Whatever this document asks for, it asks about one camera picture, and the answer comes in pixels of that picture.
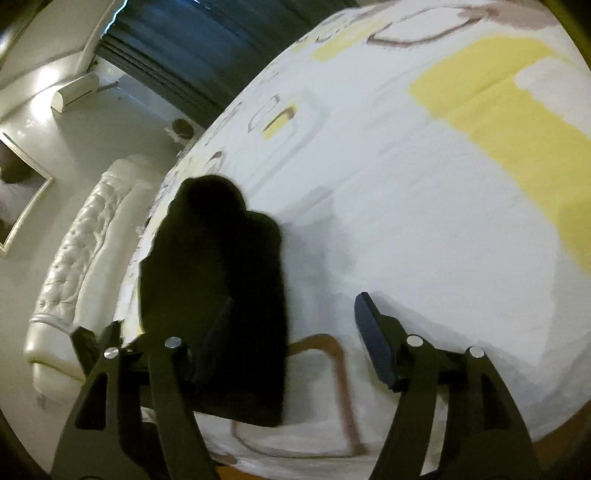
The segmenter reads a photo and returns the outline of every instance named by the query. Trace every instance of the blue curtain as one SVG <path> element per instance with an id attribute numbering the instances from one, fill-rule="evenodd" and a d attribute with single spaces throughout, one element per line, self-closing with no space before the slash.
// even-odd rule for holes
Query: blue curtain
<path id="1" fill-rule="evenodd" d="M 354 0 L 128 0 L 97 54 L 209 126 L 279 53 Z"/>

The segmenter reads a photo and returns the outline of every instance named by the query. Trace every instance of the patterned bedspread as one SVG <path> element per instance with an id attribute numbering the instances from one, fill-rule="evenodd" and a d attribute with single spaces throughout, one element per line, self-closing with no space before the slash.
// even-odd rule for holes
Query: patterned bedspread
<path id="1" fill-rule="evenodd" d="M 349 9 L 283 52 L 167 175 L 120 292 L 127 341 L 138 261 L 204 173 L 282 226 L 292 342 L 283 426 L 197 416 L 218 459 L 369 476 L 398 397 L 356 331 L 364 290 L 438 348 L 482 346 L 534 438 L 591 397 L 591 73 L 536 2 Z"/>

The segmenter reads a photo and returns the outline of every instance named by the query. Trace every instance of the framed picture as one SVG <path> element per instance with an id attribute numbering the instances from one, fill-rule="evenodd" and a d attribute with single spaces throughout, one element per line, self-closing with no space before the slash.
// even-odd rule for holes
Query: framed picture
<path id="1" fill-rule="evenodd" d="M 0 255 L 6 256 L 22 223 L 53 177 L 0 132 Z"/>

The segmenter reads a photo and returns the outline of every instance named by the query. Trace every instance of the black fabric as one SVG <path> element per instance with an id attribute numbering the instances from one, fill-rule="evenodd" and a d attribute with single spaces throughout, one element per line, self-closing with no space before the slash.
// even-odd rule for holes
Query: black fabric
<path id="1" fill-rule="evenodd" d="M 128 0 L 97 54 L 208 127 L 267 64 L 354 0 Z"/>
<path id="2" fill-rule="evenodd" d="M 186 396 L 195 410 L 281 423 L 287 319 L 280 248 L 277 224 L 247 211 L 223 177 L 187 179 L 170 203 L 141 263 L 141 322 L 146 332 L 166 328 L 189 347 Z M 219 325 L 223 332 L 212 340 Z"/>

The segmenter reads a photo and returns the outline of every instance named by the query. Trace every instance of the bed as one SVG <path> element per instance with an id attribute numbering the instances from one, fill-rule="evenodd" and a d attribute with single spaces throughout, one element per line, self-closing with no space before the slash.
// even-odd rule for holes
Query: bed
<path id="1" fill-rule="evenodd" d="M 591 73 L 537 2 L 344 10 L 279 55 L 167 174 L 115 312 L 141 334 L 138 264 L 181 182 L 219 174 L 282 228 L 284 423 L 196 414 L 218 461 L 274 479 L 367 478 L 397 395 L 353 318 L 481 346 L 534 440 L 591 398 Z M 446 418 L 437 406 L 423 472 Z"/>

